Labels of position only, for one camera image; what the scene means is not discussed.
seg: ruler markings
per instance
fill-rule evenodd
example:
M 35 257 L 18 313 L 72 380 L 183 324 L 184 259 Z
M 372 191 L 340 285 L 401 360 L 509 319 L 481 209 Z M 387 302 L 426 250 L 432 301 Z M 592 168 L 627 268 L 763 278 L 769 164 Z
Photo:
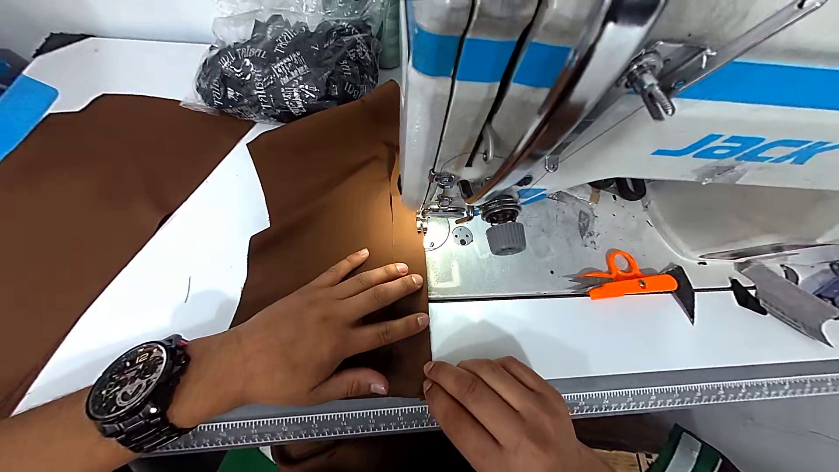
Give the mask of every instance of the ruler markings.
M 690 383 L 565 394 L 572 416 L 649 412 L 684 406 L 839 394 L 839 374 Z M 428 407 L 402 406 L 203 424 L 155 454 L 256 447 L 437 428 Z

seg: wristwatch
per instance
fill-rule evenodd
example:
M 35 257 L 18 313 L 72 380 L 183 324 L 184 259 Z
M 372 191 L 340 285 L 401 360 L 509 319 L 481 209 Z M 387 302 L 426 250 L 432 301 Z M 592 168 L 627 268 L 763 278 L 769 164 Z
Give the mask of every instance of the wristwatch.
M 105 369 L 87 396 L 87 417 L 106 438 L 147 453 L 190 431 L 166 418 L 175 387 L 190 363 L 186 341 L 174 335 L 140 344 Z

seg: plastic bag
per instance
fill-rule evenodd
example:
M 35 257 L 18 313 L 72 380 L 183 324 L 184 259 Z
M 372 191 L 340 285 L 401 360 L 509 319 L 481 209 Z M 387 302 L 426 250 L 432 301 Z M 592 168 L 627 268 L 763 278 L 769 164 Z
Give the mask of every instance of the plastic bag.
M 224 2 L 220 10 L 235 13 L 254 3 Z M 259 3 L 260 9 L 216 19 L 216 44 L 182 105 L 288 123 L 363 97 L 378 84 L 380 0 Z

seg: wrist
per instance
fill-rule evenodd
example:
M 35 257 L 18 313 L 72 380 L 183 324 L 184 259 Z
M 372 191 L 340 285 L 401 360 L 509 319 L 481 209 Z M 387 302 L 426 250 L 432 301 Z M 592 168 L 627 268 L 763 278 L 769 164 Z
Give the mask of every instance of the wrist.
M 167 411 L 167 418 L 176 427 L 195 427 L 242 405 L 241 370 L 234 359 L 238 341 L 229 333 L 189 342 L 186 352 L 190 365 Z

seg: watch face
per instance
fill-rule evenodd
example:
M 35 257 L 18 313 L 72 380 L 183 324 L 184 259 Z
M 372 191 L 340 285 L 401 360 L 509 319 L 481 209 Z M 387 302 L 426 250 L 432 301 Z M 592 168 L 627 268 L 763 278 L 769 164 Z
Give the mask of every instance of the watch face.
M 106 420 L 130 410 L 149 396 L 166 366 L 167 353 L 159 343 L 142 344 L 109 365 L 87 401 L 96 420 Z

